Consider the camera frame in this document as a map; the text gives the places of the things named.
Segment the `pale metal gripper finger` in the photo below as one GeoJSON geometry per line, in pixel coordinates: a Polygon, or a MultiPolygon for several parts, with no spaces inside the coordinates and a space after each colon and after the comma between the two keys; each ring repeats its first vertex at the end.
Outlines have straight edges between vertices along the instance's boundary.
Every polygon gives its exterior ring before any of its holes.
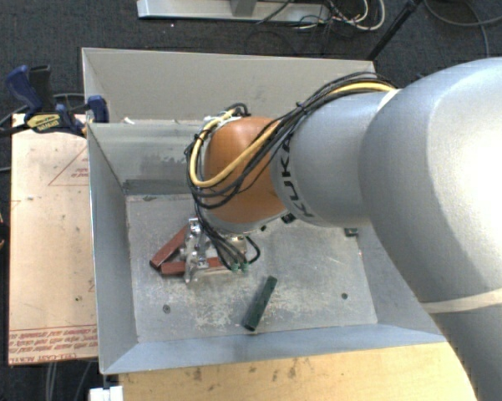
{"type": "Polygon", "coordinates": [[[186,284],[197,282],[201,277],[212,273],[215,269],[213,259],[191,260],[185,264],[184,280],[186,284]]]}
{"type": "Polygon", "coordinates": [[[185,245],[188,251],[198,251],[201,247],[202,226],[197,217],[188,220],[185,245]]]}

